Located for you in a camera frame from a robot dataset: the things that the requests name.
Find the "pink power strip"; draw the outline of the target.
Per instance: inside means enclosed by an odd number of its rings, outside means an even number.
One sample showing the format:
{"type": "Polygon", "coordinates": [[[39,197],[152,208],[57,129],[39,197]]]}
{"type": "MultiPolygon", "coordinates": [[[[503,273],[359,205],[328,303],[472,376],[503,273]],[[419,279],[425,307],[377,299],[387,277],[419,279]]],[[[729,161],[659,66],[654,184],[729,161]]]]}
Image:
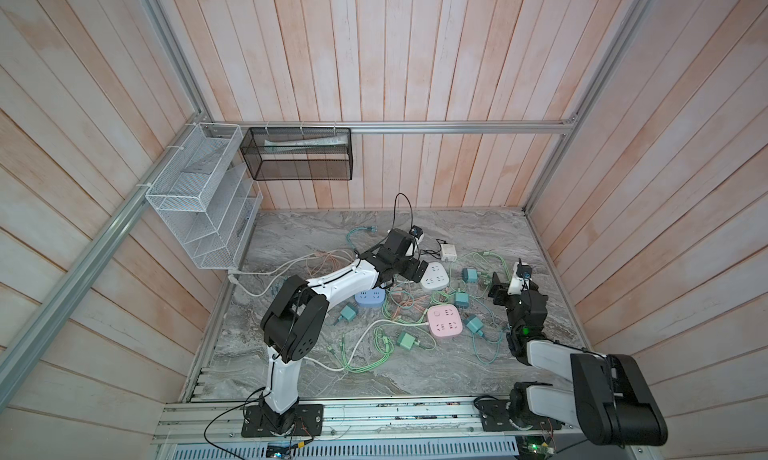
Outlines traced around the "pink power strip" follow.
{"type": "Polygon", "coordinates": [[[456,337],[463,331],[459,310],[453,304],[431,306],[427,310],[427,324],[431,335],[437,339],[456,337]]]}

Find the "blue power strip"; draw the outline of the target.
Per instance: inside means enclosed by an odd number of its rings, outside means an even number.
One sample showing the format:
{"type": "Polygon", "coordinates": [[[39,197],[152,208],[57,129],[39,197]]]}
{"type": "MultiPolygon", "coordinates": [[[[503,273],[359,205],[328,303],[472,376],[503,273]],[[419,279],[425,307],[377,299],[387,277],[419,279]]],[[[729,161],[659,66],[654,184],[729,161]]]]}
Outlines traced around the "blue power strip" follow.
{"type": "Polygon", "coordinates": [[[380,308],[386,300],[387,292],[379,287],[358,292],[354,300],[360,308],[380,308]]]}

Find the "teal charger plug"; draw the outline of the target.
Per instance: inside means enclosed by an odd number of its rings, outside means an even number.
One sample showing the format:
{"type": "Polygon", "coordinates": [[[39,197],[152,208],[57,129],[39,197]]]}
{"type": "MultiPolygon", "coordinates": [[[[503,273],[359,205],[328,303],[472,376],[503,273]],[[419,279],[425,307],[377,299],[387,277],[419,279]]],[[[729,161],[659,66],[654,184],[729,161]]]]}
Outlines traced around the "teal charger plug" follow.
{"type": "Polygon", "coordinates": [[[479,337],[484,337],[484,322],[477,316],[471,315],[466,318],[466,328],[473,334],[479,337]]]}
{"type": "Polygon", "coordinates": [[[470,306],[470,296],[467,292],[457,291],[454,295],[454,305],[457,308],[468,308],[470,306]]]}

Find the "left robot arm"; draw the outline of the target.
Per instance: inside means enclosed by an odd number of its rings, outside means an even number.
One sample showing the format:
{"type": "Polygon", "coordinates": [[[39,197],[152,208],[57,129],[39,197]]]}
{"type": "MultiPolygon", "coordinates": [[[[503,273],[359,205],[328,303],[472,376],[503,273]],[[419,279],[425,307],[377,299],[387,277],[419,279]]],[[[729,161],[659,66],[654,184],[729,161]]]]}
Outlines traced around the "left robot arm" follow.
{"type": "Polygon", "coordinates": [[[298,402],[302,359],[316,345],[329,309],[357,293],[386,288],[397,276],[422,279],[428,266],[420,258],[422,238],[419,226],[393,228],[345,267],[318,278],[285,280],[260,323],[268,358],[266,405],[273,413],[283,415],[298,402]]]}

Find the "white charger plug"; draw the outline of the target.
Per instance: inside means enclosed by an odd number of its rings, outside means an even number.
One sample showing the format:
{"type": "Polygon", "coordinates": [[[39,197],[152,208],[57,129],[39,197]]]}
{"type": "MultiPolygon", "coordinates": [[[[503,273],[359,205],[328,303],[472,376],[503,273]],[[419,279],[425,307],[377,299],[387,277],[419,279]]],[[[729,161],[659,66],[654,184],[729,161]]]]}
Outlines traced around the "white charger plug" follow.
{"type": "Polygon", "coordinates": [[[458,258],[457,249],[454,244],[444,243],[440,245],[440,258],[442,261],[454,262],[458,258]]]}

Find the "green charger plug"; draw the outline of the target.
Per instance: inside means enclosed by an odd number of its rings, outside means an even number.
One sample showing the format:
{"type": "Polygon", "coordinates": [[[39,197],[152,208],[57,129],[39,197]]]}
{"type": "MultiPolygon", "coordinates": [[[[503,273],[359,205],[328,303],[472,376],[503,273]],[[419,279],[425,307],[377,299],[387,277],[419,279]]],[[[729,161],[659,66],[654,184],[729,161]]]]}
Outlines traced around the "green charger plug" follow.
{"type": "Polygon", "coordinates": [[[419,346],[419,340],[412,334],[402,331],[397,339],[397,345],[405,350],[412,350],[419,346]]]}

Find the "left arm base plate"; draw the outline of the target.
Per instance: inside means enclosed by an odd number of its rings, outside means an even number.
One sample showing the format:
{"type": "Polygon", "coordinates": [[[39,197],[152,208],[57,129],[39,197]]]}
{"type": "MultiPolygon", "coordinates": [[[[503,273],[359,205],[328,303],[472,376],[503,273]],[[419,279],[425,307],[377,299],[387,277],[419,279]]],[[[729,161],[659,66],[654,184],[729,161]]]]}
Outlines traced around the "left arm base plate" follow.
{"type": "Polygon", "coordinates": [[[278,414],[265,402],[245,408],[241,436],[266,438],[276,436],[319,436],[322,431],[324,406],[322,404],[296,404],[278,414]]]}

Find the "teal plug from blue strip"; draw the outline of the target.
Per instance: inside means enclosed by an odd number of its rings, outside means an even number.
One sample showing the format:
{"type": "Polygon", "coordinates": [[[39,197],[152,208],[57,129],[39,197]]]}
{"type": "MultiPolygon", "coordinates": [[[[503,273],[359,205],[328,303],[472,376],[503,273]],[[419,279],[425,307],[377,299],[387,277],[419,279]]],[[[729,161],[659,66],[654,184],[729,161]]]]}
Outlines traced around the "teal plug from blue strip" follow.
{"type": "Polygon", "coordinates": [[[337,324],[340,321],[351,322],[357,317],[357,314],[358,314],[358,310],[355,306],[351,304],[346,304],[340,310],[340,313],[336,318],[336,320],[334,321],[334,323],[337,324]]]}

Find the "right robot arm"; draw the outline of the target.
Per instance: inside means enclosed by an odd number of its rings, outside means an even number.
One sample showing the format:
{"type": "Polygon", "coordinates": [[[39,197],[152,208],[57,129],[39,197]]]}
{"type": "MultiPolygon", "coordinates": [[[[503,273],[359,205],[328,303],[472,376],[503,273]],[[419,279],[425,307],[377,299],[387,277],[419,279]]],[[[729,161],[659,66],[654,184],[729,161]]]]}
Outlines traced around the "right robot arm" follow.
{"type": "Polygon", "coordinates": [[[517,382],[506,407],[518,430],[574,426],[595,445],[662,446],[668,427],[637,361],[625,354],[601,354],[552,340],[544,333],[548,296],[521,264],[508,282],[494,273],[488,296],[505,309],[509,350],[527,366],[568,381],[568,389],[546,382],[517,382]]]}

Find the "white power strip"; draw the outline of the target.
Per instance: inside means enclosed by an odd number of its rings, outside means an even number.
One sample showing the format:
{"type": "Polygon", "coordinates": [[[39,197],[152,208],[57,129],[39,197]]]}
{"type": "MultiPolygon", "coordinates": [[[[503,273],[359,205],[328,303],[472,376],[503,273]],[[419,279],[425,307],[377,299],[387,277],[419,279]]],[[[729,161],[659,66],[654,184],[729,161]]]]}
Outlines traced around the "white power strip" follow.
{"type": "Polygon", "coordinates": [[[448,272],[441,262],[429,262],[420,280],[421,287],[427,291],[443,290],[449,283],[448,272]]]}

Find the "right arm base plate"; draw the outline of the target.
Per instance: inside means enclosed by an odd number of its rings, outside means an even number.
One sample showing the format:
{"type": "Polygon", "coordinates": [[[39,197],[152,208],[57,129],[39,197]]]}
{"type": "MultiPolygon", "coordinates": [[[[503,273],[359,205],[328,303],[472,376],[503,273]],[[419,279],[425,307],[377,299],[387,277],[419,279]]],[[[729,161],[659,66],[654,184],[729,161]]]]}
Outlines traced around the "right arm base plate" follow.
{"type": "Polygon", "coordinates": [[[506,399],[493,396],[480,396],[473,400],[482,429],[485,432],[561,430],[563,423],[530,412],[526,407],[516,407],[506,399]]]}

